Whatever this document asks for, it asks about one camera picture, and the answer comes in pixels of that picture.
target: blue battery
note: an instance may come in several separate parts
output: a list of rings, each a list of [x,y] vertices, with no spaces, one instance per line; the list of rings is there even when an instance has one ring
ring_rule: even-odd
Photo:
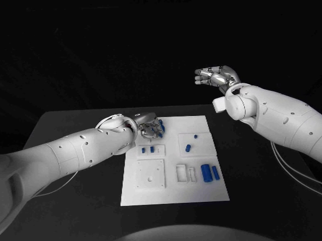
[[[213,181],[213,176],[212,176],[212,172],[210,172],[210,165],[209,164],[203,164],[202,165],[202,170],[203,170],[203,180],[205,180],[205,182],[212,182]]]
[[[212,169],[213,169],[216,180],[221,180],[219,173],[218,173],[218,167],[213,166]]]
[[[190,152],[192,145],[187,145],[186,152]]]

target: white board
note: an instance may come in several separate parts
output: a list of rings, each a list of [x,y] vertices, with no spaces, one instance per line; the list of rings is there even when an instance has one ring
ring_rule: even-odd
[[[206,117],[176,116],[159,119],[166,126],[164,137],[151,140],[138,135],[136,148],[125,154],[121,206],[229,201]],[[203,164],[218,167],[221,180],[216,180],[212,170],[213,182],[205,182]],[[177,165],[186,165],[187,182],[179,182]]]

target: table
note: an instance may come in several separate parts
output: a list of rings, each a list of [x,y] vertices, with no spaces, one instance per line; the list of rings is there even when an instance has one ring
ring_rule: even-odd
[[[82,170],[54,194],[29,201],[3,240],[115,240],[140,230],[174,225],[232,227],[274,240],[322,240],[322,196],[288,176],[269,141],[212,105],[48,112],[25,149],[94,128],[113,114],[205,115],[213,134],[231,201],[121,207],[125,155]],[[287,162],[313,176],[297,151],[278,146]],[[71,176],[45,190],[55,190]],[[300,178],[313,188],[321,186]]]

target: robotic hand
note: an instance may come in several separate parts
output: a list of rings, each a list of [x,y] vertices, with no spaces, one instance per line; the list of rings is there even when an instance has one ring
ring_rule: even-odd
[[[28,201],[54,181],[124,154],[136,147],[138,133],[157,139],[164,131],[156,113],[138,113],[133,118],[115,114],[97,128],[0,155],[0,234]]]
[[[301,100],[242,83],[229,66],[196,70],[196,84],[219,87],[216,112],[228,111],[274,143],[305,153],[322,163],[322,115]]]

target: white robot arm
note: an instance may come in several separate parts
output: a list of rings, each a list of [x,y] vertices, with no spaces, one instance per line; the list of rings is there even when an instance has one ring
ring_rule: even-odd
[[[97,128],[0,155],[0,234],[28,201],[54,181],[124,154],[136,147],[138,133],[157,139],[164,129],[156,113],[141,113],[133,118],[117,114]]]
[[[228,111],[272,142],[322,163],[322,115],[301,100],[241,82],[229,66],[196,70],[196,84],[221,88],[216,112]]]

